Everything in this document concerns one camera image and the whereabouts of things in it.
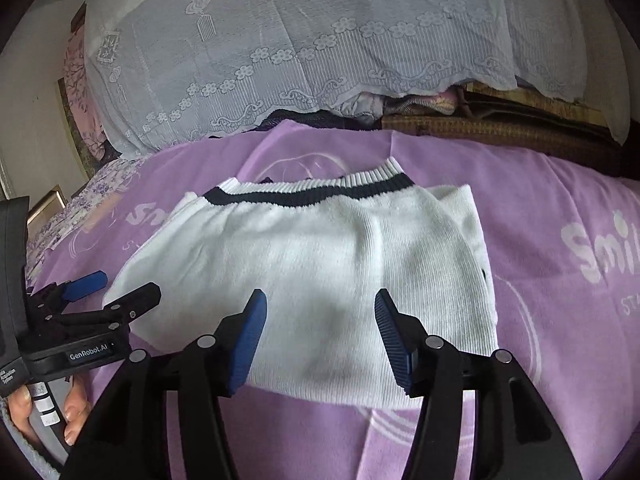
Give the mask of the person left hand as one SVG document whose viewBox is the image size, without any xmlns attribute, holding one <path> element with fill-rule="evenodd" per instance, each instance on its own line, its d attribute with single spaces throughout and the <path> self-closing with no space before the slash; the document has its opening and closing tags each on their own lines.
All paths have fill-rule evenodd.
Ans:
<svg viewBox="0 0 640 480">
<path fill-rule="evenodd" d="M 53 402 L 43 399 L 34 400 L 29 388 L 21 386 L 6 398 L 6 406 L 15 428 L 33 448 L 42 450 L 42 443 L 32 426 L 30 418 L 32 417 L 32 412 L 35 412 L 38 416 L 42 414 L 51 415 L 54 409 Z M 90 411 L 91 404 L 86 388 L 86 378 L 84 375 L 75 375 L 70 378 L 70 391 L 67 393 L 62 406 L 63 416 L 58 416 L 58 419 L 65 419 L 64 441 L 68 446 L 75 444 Z"/>
</svg>

